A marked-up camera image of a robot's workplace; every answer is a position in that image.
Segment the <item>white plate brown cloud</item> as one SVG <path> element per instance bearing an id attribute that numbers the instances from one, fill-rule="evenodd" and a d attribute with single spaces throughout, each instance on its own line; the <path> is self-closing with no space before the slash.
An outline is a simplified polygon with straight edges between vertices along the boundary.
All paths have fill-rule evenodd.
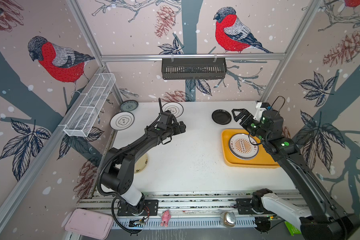
<path id="1" fill-rule="evenodd" d="M 163 112 L 170 111 L 175 118 L 179 118 L 184 113 L 184 107 L 177 102 L 168 102 L 162 107 Z"/>

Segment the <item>orange sunburst plate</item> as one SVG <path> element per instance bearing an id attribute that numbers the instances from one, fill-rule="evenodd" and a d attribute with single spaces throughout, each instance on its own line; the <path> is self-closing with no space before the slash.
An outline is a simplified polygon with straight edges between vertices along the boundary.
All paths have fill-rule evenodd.
<path id="1" fill-rule="evenodd" d="M 247 134 L 235 134 L 230 138 L 229 148 L 239 159 L 252 160 L 259 153 L 257 141 Z"/>

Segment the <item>white plate dark rim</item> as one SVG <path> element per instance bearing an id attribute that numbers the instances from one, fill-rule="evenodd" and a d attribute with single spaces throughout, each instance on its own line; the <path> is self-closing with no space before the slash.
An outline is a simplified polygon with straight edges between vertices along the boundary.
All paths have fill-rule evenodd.
<path id="1" fill-rule="evenodd" d="M 129 128 L 135 121 L 135 117 L 130 112 L 120 112 L 114 115 L 110 121 L 110 126 L 116 131 Z"/>

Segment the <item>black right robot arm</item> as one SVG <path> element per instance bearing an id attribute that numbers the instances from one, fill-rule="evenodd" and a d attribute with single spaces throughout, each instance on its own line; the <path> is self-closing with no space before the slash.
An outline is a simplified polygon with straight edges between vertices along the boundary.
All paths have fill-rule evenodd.
<path id="1" fill-rule="evenodd" d="M 259 120 L 246 109 L 233 109 L 235 122 L 261 141 L 273 160 L 288 174 L 306 201 L 307 211 L 280 199 L 269 189 L 253 192 L 256 213 L 272 212 L 298 228 L 306 240 L 347 240 L 359 228 L 360 218 L 346 213 L 312 174 L 300 150 L 283 136 L 284 119 L 276 110 L 265 110 Z"/>

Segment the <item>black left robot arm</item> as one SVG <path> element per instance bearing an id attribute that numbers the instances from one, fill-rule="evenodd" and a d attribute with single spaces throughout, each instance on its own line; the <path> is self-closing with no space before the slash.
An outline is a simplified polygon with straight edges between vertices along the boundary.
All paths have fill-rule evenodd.
<path id="1" fill-rule="evenodd" d="M 163 111 L 159 99 L 160 112 L 158 117 L 146 128 L 143 136 L 133 143 L 120 149 L 112 148 L 111 155 L 98 173 L 96 188 L 102 196 L 111 196 L 112 217 L 116 224 L 131 236 L 138 235 L 141 230 L 131 230 L 124 227 L 116 217 L 115 202 L 125 202 L 134 214 L 141 214 L 147 209 L 145 195 L 133 186 L 135 164 L 150 149 L 162 144 L 168 144 L 172 137 L 186 132 L 184 122 L 177 121 L 171 111 Z"/>

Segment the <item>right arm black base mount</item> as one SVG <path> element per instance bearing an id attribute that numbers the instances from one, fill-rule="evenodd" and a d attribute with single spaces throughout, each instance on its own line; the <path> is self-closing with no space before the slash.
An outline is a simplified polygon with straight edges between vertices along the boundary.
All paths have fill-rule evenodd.
<path id="1" fill-rule="evenodd" d="M 268 211 L 265 209 L 262 203 L 262 197 L 266 194 L 273 193 L 269 189 L 260 189 L 252 193 L 252 197 L 246 199 L 236 199 L 235 208 L 238 210 L 240 215 L 249 214 L 264 214 Z"/>

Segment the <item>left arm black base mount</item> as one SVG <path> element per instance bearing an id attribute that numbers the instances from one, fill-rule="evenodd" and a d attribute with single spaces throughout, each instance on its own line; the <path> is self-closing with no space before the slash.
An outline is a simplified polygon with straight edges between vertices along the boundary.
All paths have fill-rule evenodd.
<path id="1" fill-rule="evenodd" d="M 142 197 L 136 206 L 133 206 L 122 199 L 118 203 L 117 216 L 156 216 L 158 214 L 158 204 L 158 200 L 146 200 L 146 196 L 144 194 L 142 194 Z"/>

